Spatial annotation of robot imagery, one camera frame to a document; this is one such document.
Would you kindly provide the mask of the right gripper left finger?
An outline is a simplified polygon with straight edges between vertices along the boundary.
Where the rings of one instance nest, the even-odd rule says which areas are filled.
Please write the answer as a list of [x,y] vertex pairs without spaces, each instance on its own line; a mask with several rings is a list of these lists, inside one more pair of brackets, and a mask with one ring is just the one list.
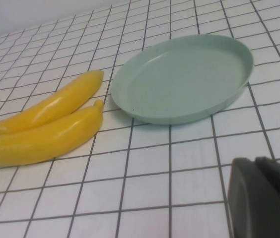
[[255,160],[233,160],[228,204],[236,238],[280,238],[280,194]]

